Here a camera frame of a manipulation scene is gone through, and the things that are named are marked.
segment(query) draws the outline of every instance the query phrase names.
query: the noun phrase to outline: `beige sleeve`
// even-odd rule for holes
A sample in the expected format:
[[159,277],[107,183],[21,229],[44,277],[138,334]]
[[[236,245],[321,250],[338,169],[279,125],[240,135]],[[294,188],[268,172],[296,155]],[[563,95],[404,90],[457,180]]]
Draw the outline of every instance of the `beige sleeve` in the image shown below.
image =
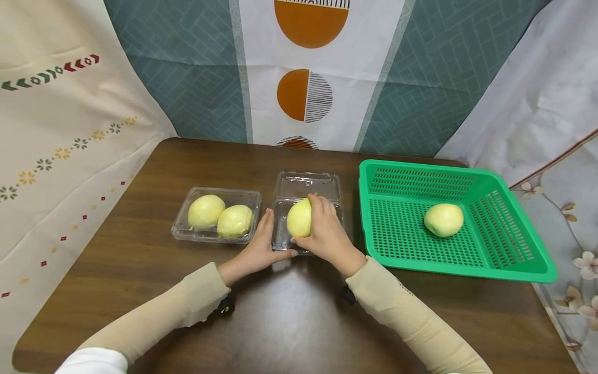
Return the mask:
[[371,257],[347,284],[363,308],[395,330],[433,374],[491,373],[459,334]]
[[122,353],[132,364],[172,330],[205,321],[229,292],[216,264],[209,263],[104,327],[77,351],[92,347],[111,349]]

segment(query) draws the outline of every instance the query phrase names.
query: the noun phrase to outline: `wooden table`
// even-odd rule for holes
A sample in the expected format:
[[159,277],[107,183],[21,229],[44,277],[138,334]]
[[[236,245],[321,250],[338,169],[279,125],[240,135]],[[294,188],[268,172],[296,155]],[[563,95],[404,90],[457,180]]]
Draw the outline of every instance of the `wooden table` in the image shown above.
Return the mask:
[[[206,263],[241,248],[177,241],[170,226],[194,186],[246,188],[274,202],[280,171],[340,177],[346,227],[363,248],[358,165],[367,158],[460,166],[434,159],[219,142],[162,142],[18,342],[24,372],[53,373],[93,333]],[[233,287],[236,310],[179,329],[130,373],[420,373],[392,331],[338,296],[341,276],[315,257]],[[494,373],[577,373],[530,284],[393,270],[460,333]]]

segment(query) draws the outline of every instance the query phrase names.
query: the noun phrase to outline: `fabric backdrop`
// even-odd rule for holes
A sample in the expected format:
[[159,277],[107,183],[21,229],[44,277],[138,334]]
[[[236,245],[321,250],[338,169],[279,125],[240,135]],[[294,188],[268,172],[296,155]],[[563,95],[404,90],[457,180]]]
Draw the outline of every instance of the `fabric backdrop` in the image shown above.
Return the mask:
[[598,373],[598,3],[542,10],[437,157],[500,174],[558,270],[536,285],[580,372]]
[[175,136],[101,0],[0,2],[0,373],[154,147]]
[[305,2],[105,0],[184,138],[430,157],[548,0]]

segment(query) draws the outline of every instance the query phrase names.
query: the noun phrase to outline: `teal patterned fabric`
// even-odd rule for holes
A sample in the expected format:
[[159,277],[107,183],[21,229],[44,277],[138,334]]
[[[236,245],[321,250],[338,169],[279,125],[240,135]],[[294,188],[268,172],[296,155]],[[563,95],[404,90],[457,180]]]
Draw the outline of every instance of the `teal patterned fabric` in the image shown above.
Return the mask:
[[227,0],[105,0],[133,69],[183,138],[247,142]]
[[359,149],[432,157],[550,0],[417,0]]
[[[414,0],[356,149],[434,156],[548,2]],[[133,68],[181,137],[251,142],[228,0],[105,4]]]

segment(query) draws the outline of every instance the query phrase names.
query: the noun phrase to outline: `yellow pear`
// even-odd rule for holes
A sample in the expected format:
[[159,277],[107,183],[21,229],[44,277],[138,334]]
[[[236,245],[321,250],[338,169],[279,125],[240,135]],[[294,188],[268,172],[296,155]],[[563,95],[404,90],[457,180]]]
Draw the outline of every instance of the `yellow pear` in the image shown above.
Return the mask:
[[291,207],[286,216],[286,229],[297,238],[306,238],[312,233],[312,203],[303,199]]
[[248,206],[229,206],[218,218],[216,232],[222,238],[240,238],[249,232],[253,219],[254,214]]
[[187,222],[192,229],[214,226],[222,214],[224,201],[216,195],[205,195],[195,200],[189,207]]
[[428,210],[423,223],[434,235],[446,238],[463,226],[463,211],[455,204],[437,204]]

